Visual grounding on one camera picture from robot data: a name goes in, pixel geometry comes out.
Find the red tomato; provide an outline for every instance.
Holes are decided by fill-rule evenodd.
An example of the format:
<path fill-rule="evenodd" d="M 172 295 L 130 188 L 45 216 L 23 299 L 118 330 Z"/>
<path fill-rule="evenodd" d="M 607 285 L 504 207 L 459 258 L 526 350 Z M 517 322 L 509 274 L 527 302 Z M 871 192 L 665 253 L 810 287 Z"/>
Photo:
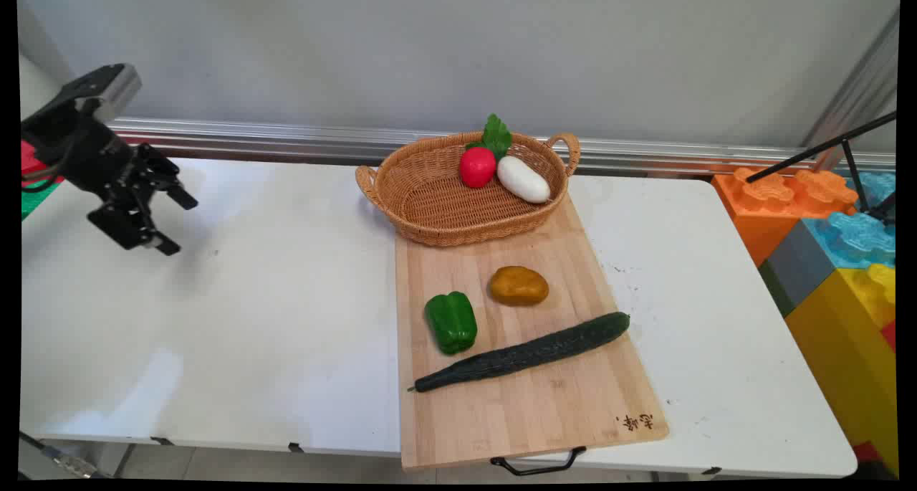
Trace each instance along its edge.
<path fill-rule="evenodd" d="M 461 155 L 458 167 L 462 183 L 471 188 L 481 188 L 494 177 L 494 172 L 497 171 L 497 158 L 490 149 L 474 147 Z"/>

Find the cucumber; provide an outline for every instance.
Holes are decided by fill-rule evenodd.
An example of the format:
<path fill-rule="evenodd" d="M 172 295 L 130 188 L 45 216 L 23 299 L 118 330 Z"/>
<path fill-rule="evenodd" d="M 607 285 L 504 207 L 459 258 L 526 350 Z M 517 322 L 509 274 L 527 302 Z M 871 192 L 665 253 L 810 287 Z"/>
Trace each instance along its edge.
<path fill-rule="evenodd" d="M 543 363 L 573 357 L 605 345 L 628 331 L 630 316 L 624 312 L 600 315 L 575 327 L 556 331 L 522 344 L 488 351 L 457 361 L 425 376 L 409 391 L 425 393 L 453 383 L 504 376 Z"/>

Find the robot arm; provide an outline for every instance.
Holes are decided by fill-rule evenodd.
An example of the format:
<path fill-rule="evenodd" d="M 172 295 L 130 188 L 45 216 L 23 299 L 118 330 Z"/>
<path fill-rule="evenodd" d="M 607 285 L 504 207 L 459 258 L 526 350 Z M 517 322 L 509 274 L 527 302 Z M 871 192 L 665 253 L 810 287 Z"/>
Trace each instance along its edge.
<path fill-rule="evenodd" d="M 88 219 L 124 249 L 156 248 L 171 255 L 178 244 L 156 229 L 150 213 L 155 191 L 164 191 L 186 210 L 197 206 L 178 180 L 179 168 L 148 144 L 132 147 L 105 122 L 121 113 L 140 89 L 128 64 L 108 65 L 63 86 L 56 97 L 21 122 L 22 138 L 35 158 L 48 165 L 29 178 L 48 176 L 41 191 L 58 176 L 91 191 L 102 206 Z"/>

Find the white table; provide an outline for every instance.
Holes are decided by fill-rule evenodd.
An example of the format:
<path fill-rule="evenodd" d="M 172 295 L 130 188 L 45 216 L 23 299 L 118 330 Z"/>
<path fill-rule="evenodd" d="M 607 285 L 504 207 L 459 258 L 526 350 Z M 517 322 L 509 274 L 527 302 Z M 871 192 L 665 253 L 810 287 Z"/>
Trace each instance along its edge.
<path fill-rule="evenodd" d="M 68 183 L 22 224 L 20 429 L 398 456 L 394 233 L 354 167 L 176 162 L 200 206 L 154 198 L 175 256 L 119 248 Z M 855 470 L 713 187 L 576 176 L 570 195 L 671 428 L 577 466 Z"/>

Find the black pole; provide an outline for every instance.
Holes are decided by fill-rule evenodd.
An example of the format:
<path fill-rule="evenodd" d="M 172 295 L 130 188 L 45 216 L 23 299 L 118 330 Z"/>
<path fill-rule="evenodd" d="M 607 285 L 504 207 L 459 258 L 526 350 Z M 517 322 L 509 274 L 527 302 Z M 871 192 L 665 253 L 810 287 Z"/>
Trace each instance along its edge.
<path fill-rule="evenodd" d="M 870 210 L 868 214 L 869 216 L 874 217 L 874 219 L 878 219 L 878 220 L 881 220 L 882 222 L 885 222 L 887 221 L 885 216 L 887 216 L 888 210 L 891 210 L 892 206 L 895 206 L 894 191 L 892 191 L 892 193 L 889 194 L 888 197 L 885 197 L 885 200 L 881 201 L 881 203 L 878 206 Z"/>
<path fill-rule="evenodd" d="M 854 187 L 857 187 L 857 195 L 860 198 L 860 212 L 867 214 L 869 213 L 869 203 L 865 201 L 863 184 L 859 181 L 859 171 L 857 171 L 857 164 L 854 162 L 854 153 L 850 150 L 850 142 L 844 139 L 841 141 L 841 146 L 844 148 L 844 156 L 848 159 L 848 167 L 850 168 L 850 176 L 854 180 Z"/>
<path fill-rule="evenodd" d="M 746 179 L 746 183 L 754 183 L 755 181 L 759 180 L 760 178 L 768 177 L 770 174 L 782 171 L 783 168 L 795 165 L 796 163 L 803 161 L 806 158 L 811 158 L 815 154 L 818 154 L 822 151 L 827 151 L 827 149 L 835 147 L 836 145 L 840 144 L 844 140 L 852 140 L 854 138 L 857 138 L 857 136 L 868 133 L 869 131 L 872 131 L 873 129 L 878 128 L 878 126 L 888 124 L 888 122 L 891 122 L 892 120 L 896 118 L 898 118 L 897 109 L 895 111 L 892 111 L 891 113 L 888 113 L 887 115 L 880 116 L 879 118 L 873 120 L 872 122 L 869 122 L 868 124 L 861 125 L 859 126 L 859 128 L 852 129 L 851 131 L 848 131 L 845 134 L 835 136 L 834 138 L 831 138 L 829 141 L 826 141 L 822 143 L 821 145 L 816 145 L 813 148 L 806 149 L 806 151 L 800 152 L 796 156 L 789 158 L 789 160 L 780 161 L 776 165 L 766 168 L 763 171 L 757 172 L 757 174 L 752 174 L 748 176 L 748 178 Z"/>

